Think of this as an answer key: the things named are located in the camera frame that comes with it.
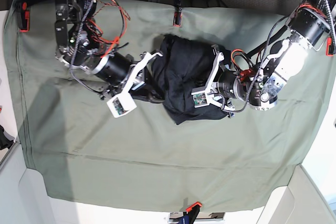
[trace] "screw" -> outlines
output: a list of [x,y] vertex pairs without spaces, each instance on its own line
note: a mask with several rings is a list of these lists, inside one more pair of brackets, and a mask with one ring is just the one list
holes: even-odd
[[260,95],[260,99],[262,102],[267,102],[269,100],[269,94],[268,93],[262,93]]

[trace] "white panel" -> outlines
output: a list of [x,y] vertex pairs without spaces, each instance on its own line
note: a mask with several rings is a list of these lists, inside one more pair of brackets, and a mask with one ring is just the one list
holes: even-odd
[[16,144],[0,165],[0,223],[33,224],[28,220],[18,191],[18,184],[25,170],[21,146]]
[[295,168],[288,188],[294,195],[295,209],[287,224],[336,223],[335,215],[301,166]]
[[170,213],[102,207],[49,198],[57,224],[167,224]]
[[[2,111],[0,112],[0,125],[4,127],[6,133],[5,134],[9,140],[13,140],[17,136],[17,127],[14,116],[13,104],[11,91],[9,89],[8,76],[7,76],[7,68],[5,64],[4,58],[4,47],[3,47],[3,27],[5,24],[7,11],[0,11],[0,28],[2,28],[0,32],[0,106],[2,106]],[[0,151],[0,161],[7,153],[7,149]]]
[[252,211],[226,212],[224,215],[225,224],[256,224],[264,207]]
[[19,182],[18,190],[31,223],[55,224],[41,173],[26,169]]
[[278,187],[273,190],[257,224],[268,224],[271,221],[286,190],[288,190],[287,186]]
[[336,202],[336,81],[328,111],[303,166],[329,204]]

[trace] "black cloth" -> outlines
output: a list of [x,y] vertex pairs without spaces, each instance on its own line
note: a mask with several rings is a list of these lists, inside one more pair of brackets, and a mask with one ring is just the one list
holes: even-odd
[[[230,65],[230,51],[219,48],[224,64]],[[227,113],[212,104],[195,108],[191,95],[193,88],[205,85],[212,70],[215,55],[211,45],[167,35],[160,50],[163,57],[152,64],[153,78],[165,92],[163,105],[175,123],[224,118]]]

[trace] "circuit board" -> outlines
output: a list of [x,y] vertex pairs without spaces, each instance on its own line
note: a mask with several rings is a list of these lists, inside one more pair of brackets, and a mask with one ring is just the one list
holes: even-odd
[[195,105],[207,104],[205,93],[194,94],[193,99]]
[[118,98],[113,101],[113,106],[115,107],[115,109],[116,109],[116,111],[119,115],[122,115],[122,114],[125,113],[125,110],[124,110],[123,106],[120,104]]

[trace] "wire bundle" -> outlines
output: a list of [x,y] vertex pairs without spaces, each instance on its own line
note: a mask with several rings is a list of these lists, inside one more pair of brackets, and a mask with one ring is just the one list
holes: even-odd
[[309,4],[307,2],[302,3],[301,5],[299,5],[299,7],[296,9],[296,13],[299,11],[299,9],[302,9],[302,8],[308,8],[308,9],[314,10],[315,12],[317,12],[318,14],[320,14],[322,17],[326,18],[326,16],[323,13],[323,11],[321,11],[320,9],[312,6],[311,4]]
[[234,65],[235,69],[238,72],[241,72],[242,69],[240,68],[240,66],[235,61],[235,58],[237,56],[242,57],[246,61],[246,63],[248,64],[249,69],[253,68],[253,66],[254,66],[253,62],[248,57],[246,57],[246,54],[244,53],[244,51],[242,51],[241,49],[235,49],[235,50],[233,50],[231,52],[231,61],[232,61],[233,65]]
[[258,78],[259,73],[260,73],[260,71],[261,71],[261,66],[263,65],[263,63],[264,63],[264,61],[265,61],[265,59],[266,59],[266,51],[267,51],[267,48],[268,48],[268,45],[269,45],[269,42],[270,42],[272,33],[273,33],[274,29],[276,28],[276,26],[277,26],[281,21],[283,21],[284,19],[286,19],[287,17],[288,17],[288,16],[285,16],[285,17],[282,17],[281,19],[279,19],[279,20],[273,25],[271,31],[270,31],[269,34],[268,34],[268,37],[267,37],[267,40],[266,40],[266,44],[265,44],[265,46],[264,46],[264,52],[263,52],[262,57],[261,57],[261,59],[260,59],[260,65],[259,65],[258,71],[257,71],[257,73],[255,74],[255,76],[254,76],[254,78],[253,78],[253,80],[252,80],[252,82],[251,82],[251,84],[250,84],[250,86],[249,86],[249,89],[248,89],[248,91],[247,91],[247,94],[246,94],[246,100],[245,100],[244,106],[243,106],[240,110],[234,110],[234,111],[222,109],[224,112],[227,112],[227,113],[232,113],[232,112],[234,112],[234,113],[239,113],[239,112],[243,112],[243,111],[245,110],[245,108],[246,108],[246,106],[247,106],[247,104],[248,104],[248,102],[249,102],[249,96],[250,96],[250,94],[251,94],[251,91],[252,91],[252,88],[253,88],[253,86],[254,86],[254,83],[257,81],[257,78]]
[[[89,7],[87,8],[87,10],[86,10],[85,14],[83,15],[83,18],[82,18],[82,20],[81,20],[81,22],[79,24],[77,38],[76,38],[76,42],[75,42],[75,47],[74,47],[74,50],[73,50],[73,53],[72,53],[71,62],[70,62],[70,73],[71,73],[72,77],[78,83],[80,83],[81,85],[83,85],[86,89],[88,89],[88,90],[90,90],[90,91],[92,91],[94,93],[101,94],[101,91],[97,91],[97,90],[94,90],[94,89],[90,88],[84,82],[82,82],[81,80],[79,80],[75,76],[75,74],[74,74],[74,63],[75,63],[76,55],[77,55],[78,48],[79,48],[79,41],[80,41],[81,32],[83,31],[84,24],[87,22],[88,15],[89,15],[89,13],[90,13],[90,11],[92,9],[92,6],[93,6],[93,4],[94,4],[95,1],[96,0],[91,0],[91,2],[89,4]],[[122,30],[121,30],[120,36],[116,37],[113,41],[105,40],[105,39],[104,39],[105,40],[104,41],[104,40],[101,39],[102,42],[110,43],[111,44],[110,48],[105,52],[105,54],[102,57],[108,55],[112,51],[112,49],[119,44],[120,38],[125,34],[125,32],[127,30],[127,20],[130,20],[130,17],[127,14],[127,12],[117,3],[117,1],[115,1],[115,0],[110,0],[110,1],[112,1],[112,3],[109,3],[109,4],[105,3],[104,6],[103,6],[103,8],[105,6],[107,6],[107,5],[117,6],[118,7],[118,9],[120,11],[120,14],[121,14],[121,17],[122,17]],[[93,26],[94,26],[94,28],[92,30],[95,31],[94,33],[97,34],[97,38],[99,39],[101,37],[101,35],[103,34],[103,31],[94,22],[93,22]]]

